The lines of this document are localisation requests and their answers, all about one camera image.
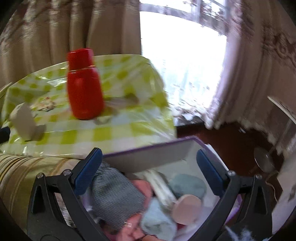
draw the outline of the red bottle cap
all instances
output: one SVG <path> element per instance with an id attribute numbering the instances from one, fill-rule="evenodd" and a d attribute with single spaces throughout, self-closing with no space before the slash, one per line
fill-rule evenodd
<path id="1" fill-rule="evenodd" d="M 92 60 L 93 56 L 94 53 L 92 49 L 89 48 L 77 49 L 75 51 L 69 52 L 67 56 L 69 61 L 69 71 L 94 65 Z"/>

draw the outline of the gray cloth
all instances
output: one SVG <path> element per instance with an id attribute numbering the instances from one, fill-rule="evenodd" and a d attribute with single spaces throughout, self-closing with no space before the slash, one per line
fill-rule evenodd
<path id="1" fill-rule="evenodd" d="M 207 190 L 203 180 L 188 174 L 176 175 L 169 181 L 168 185 L 176 198 L 180 198 L 185 194 L 191 194 L 202 199 Z"/>
<path id="2" fill-rule="evenodd" d="M 177 232 L 177 224 L 163 212 L 156 197 L 152 198 L 143 214 L 140 226 L 144 233 L 166 241 L 172 241 Z"/>
<path id="3" fill-rule="evenodd" d="M 145 196 L 117 169 L 102 162 L 90 186 L 95 213 L 120 230 L 132 215 L 144 210 Z"/>

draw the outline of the red bottle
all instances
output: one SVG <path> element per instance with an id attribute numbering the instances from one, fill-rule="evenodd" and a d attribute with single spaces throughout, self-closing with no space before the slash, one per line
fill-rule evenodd
<path id="1" fill-rule="evenodd" d="M 100 115 L 104 108 L 99 75 L 93 64 L 93 51 L 89 48 L 68 53 L 68 98 L 73 115 L 89 120 Z"/>

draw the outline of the gray knit fabric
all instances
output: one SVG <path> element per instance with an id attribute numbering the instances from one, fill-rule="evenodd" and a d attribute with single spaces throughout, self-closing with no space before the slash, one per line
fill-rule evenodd
<path id="1" fill-rule="evenodd" d="M 145 196 L 117 169 L 102 162 L 91 185 L 95 213 L 120 230 L 132 215 L 143 211 Z"/>

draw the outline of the checkered tablecloth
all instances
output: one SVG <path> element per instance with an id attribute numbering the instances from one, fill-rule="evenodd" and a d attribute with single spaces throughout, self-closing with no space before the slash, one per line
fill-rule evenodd
<path id="1" fill-rule="evenodd" d="M 110 153 L 175 138 L 163 82 L 148 59 L 140 55 L 106 55 L 95 56 L 94 62 L 107 102 L 131 97 L 137 104 L 106 106 L 99 118 L 77 120 L 67 99 L 67 62 L 50 66 L 9 87 L 1 121 L 11 128 L 11 134 L 1 151 L 32 157 L 84 158 L 94 147 Z M 49 112 L 37 111 L 36 105 L 46 97 L 57 107 Z M 23 102 L 30 104 L 36 123 L 46 125 L 40 141 L 23 141 L 9 121 L 12 110 Z"/>

